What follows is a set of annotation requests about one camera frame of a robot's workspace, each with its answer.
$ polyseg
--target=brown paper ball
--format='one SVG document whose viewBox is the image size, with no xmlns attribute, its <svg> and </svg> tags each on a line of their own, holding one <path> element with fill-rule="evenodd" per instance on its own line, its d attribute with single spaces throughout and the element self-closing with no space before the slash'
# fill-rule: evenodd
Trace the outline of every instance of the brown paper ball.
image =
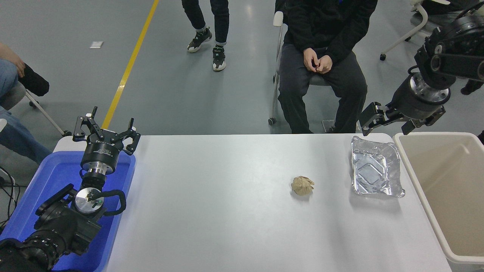
<svg viewBox="0 0 484 272">
<path fill-rule="evenodd" d="M 314 182 L 307 177 L 298 176 L 292 181 L 292 190 L 300 196 L 305 196 L 313 191 Z"/>
</svg>

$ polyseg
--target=foil container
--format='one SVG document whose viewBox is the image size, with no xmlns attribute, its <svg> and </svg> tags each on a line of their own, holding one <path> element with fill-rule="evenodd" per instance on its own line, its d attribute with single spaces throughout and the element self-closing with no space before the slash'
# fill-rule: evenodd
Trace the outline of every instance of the foil container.
<svg viewBox="0 0 484 272">
<path fill-rule="evenodd" d="M 393 143 L 351 140 L 353 177 L 351 187 L 361 196 L 385 194 L 403 197 L 400 184 L 400 155 Z"/>
</svg>

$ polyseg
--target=hand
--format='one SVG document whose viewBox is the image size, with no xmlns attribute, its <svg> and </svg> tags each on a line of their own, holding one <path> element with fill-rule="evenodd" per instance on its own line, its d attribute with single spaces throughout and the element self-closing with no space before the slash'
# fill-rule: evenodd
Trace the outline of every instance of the hand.
<svg viewBox="0 0 484 272">
<path fill-rule="evenodd" d="M 25 63 L 15 54 L 8 46 L 0 43 L 0 59 L 8 60 L 17 66 L 17 73 L 19 77 L 24 77 Z"/>
<path fill-rule="evenodd" d="M 306 48 L 304 51 L 304 66 L 308 71 L 316 72 L 316 68 L 319 67 L 319 60 L 316 52 L 312 48 Z"/>
<path fill-rule="evenodd" d="M 318 60 L 319 66 L 316 69 L 317 73 L 320 74 L 325 74 L 331 70 L 331 67 L 333 66 L 333 60 L 331 59 L 330 56 L 325 55 L 321 59 Z"/>
</svg>

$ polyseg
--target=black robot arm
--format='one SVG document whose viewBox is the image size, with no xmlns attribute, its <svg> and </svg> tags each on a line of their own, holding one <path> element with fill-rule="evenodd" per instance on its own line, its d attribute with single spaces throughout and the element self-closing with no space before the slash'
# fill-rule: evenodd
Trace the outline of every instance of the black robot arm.
<svg viewBox="0 0 484 272">
<path fill-rule="evenodd" d="M 35 212 L 39 216 L 36 231 L 23 242 L 0 241 L 0 272 L 50 272 L 63 255 L 87 252 L 102 228 L 98 223 L 102 216 L 117 215 L 126 208 L 123 191 L 103 191 L 103 186 L 106 175 L 116 170 L 120 151 L 133 154 L 141 135 L 133 127 L 133 119 L 128 130 L 119 134 L 101 129 L 94 121 L 96 110 L 79 116 L 74 132 L 74 141 L 87 142 L 81 161 L 86 173 L 79 191 L 69 184 L 47 199 Z M 82 126 L 89 129 L 89 135 Z M 125 147 L 127 138 L 132 143 Z M 104 198 L 111 196 L 120 198 L 121 207 L 116 211 L 104 207 Z"/>
<path fill-rule="evenodd" d="M 443 105 L 450 99 L 449 87 L 457 77 L 469 79 L 467 94 L 482 86 L 484 19 L 463 15 L 426 37 L 414 57 L 417 65 L 413 68 L 419 72 L 409 69 L 410 75 L 388 104 L 373 102 L 363 110 L 359 118 L 363 135 L 394 122 L 405 122 L 404 134 L 423 125 L 433 125 L 445 113 Z"/>
</svg>

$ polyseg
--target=trash bin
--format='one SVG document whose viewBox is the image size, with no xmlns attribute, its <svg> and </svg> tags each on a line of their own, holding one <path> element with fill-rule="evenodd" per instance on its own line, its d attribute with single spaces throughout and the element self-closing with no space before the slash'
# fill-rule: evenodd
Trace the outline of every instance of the trash bin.
<svg viewBox="0 0 484 272">
<path fill-rule="evenodd" d="M 484 267 L 484 146 L 470 133 L 393 137 L 453 271 Z"/>
</svg>

